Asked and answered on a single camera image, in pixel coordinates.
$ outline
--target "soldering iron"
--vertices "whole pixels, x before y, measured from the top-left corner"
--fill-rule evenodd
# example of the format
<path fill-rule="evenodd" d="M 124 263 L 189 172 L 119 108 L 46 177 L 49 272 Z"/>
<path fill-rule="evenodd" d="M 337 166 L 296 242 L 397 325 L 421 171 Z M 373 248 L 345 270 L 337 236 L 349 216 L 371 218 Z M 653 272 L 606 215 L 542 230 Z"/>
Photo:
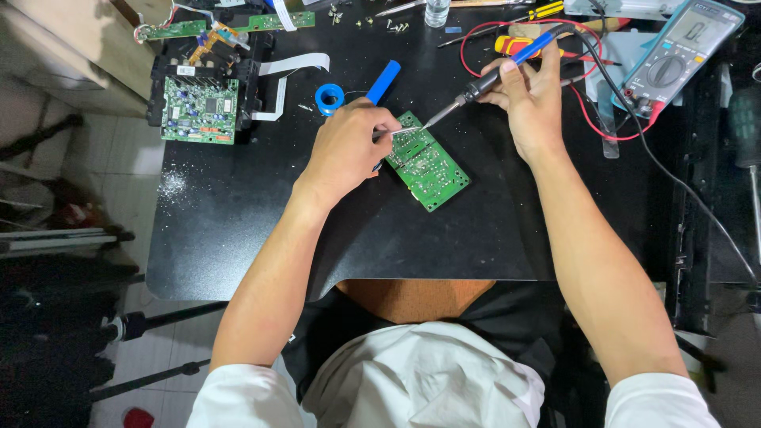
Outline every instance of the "soldering iron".
<path fill-rule="evenodd" d="M 537 37 L 532 44 L 518 51 L 518 53 L 513 55 L 511 59 L 515 61 L 517 65 L 520 65 L 523 61 L 533 56 L 534 53 L 537 53 L 539 50 L 547 46 L 549 42 L 553 41 L 557 36 L 563 33 L 570 33 L 574 29 L 575 26 L 573 24 L 560 24 L 556 27 L 550 28 L 548 31 L 544 32 L 544 34 Z M 479 99 L 479 97 L 489 91 L 489 89 L 491 89 L 498 80 L 499 67 L 495 67 L 490 72 L 484 74 L 477 80 L 465 85 L 465 91 L 463 91 L 462 94 L 457 95 L 454 98 L 454 102 L 452 104 L 449 104 L 442 111 L 433 116 L 422 127 L 422 129 L 433 126 L 439 120 L 443 119 L 445 116 L 451 113 L 454 109 Z"/>

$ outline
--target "desk surface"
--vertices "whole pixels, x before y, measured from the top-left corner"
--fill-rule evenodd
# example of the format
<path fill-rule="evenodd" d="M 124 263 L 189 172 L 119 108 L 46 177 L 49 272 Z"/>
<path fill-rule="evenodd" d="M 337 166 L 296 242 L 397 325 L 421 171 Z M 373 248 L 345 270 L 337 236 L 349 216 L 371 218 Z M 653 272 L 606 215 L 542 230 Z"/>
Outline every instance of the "desk surface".
<path fill-rule="evenodd" d="M 409 23 L 403 34 L 387 33 L 380 18 L 371 27 L 356 27 L 357 20 L 383 9 L 380 1 L 354 2 L 342 7 L 342 22 L 331 26 L 322 8 L 316 10 L 316 27 L 277 33 L 271 60 L 325 52 L 330 73 L 309 68 L 288 77 L 285 112 L 276 122 L 258 125 L 248 143 L 167 142 L 146 278 L 157 297 L 232 297 L 309 160 L 324 117 L 316 108 L 310 112 L 297 105 L 314 107 L 318 87 L 335 83 L 347 92 L 367 91 L 388 60 L 395 59 L 402 69 L 380 105 L 396 115 L 411 110 L 426 120 L 472 79 L 460 64 L 457 46 L 436 49 L 456 34 L 426 27 L 423 8 L 390 17 Z M 518 10 L 453 9 L 447 26 L 467 31 L 496 17 L 520 16 Z M 467 47 L 471 68 L 497 57 L 493 50 L 484 52 L 492 44 L 485 37 Z M 274 110 L 279 77 L 263 78 L 268 111 Z M 681 120 L 679 109 L 672 108 L 659 123 L 673 127 Z M 630 125 L 620 135 L 633 133 Z M 554 278 L 536 185 L 515 151 L 504 112 L 491 105 L 466 106 L 431 133 L 473 183 L 428 213 L 391 168 L 381 168 L 379 177 L 365 181 L 331 212 L 317 245 L 307 299 L 318 299 L 346 278 Z M 671 183 L 636 142 L 621 145 L 620 159 L 605 159 L 599 136 L 587 126 L 568 89 L 563 135 L 612 227 L 651 278 L 664 280 Z M 659 152 L 657 136 L 658 125 L 648 139 Z"/>

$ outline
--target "blue solder spool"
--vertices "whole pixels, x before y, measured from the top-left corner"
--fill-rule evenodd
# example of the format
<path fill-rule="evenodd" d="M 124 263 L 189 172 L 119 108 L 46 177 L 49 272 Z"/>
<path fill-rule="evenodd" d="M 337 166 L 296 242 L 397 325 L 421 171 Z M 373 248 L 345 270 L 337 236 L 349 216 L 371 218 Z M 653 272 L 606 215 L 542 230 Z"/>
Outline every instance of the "blue solder spool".
<path fill-rule="evenodd" d="M 333 83 L 320 86 L 314 93 L 317 109 L 325 116 L 332 116 L 343 105 L 343 100 L 343 90 Z"/>

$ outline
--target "man's right hand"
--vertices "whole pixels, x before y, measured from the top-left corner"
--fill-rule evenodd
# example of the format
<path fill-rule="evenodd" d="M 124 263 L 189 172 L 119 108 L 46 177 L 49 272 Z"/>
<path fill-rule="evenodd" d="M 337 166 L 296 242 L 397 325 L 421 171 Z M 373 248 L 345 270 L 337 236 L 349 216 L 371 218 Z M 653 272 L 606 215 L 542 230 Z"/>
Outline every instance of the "man's right hand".
<path fill-rule="evenodd" d="M 484 75 L 499 67 L 498 83 L 478 102 L 496 104 L 508 112 L 510 131 L 518 154 L 533 166 L 548 151 L 565 151 L 561 132 L 560 52 L 552 41 L 542 50 L 538 72 L 528 64 L 520 68 L 500 58 L 481 70 Z"/>

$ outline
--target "hand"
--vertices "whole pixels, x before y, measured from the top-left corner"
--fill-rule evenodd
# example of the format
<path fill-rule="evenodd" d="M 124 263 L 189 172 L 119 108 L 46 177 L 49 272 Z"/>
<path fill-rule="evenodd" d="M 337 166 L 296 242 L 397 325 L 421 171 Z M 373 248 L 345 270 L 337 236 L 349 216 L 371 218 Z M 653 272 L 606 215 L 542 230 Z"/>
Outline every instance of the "hand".
<path fill-rule="evenodd" d="M 313 192 L 323 208 L 332 209 L 391 153 L 391 134 L 373 143 L 375 128 L 396 131 L 402 125 L 366 97 L 339 108 L 317 131 L 312 156 L 294 184 L 294 193 Z"/>
<path fill-rule="evenodd" d="M 550 151 L 565 151 L 560 115 L 560 52 L 552 41 L 542 50 L 542 68 L 500 58 L 481 70 L 500 67 L 498 83 L 478 102 L 496 104 L 508 112 L 510 131 L 518 154 L 532 165 Z"/>

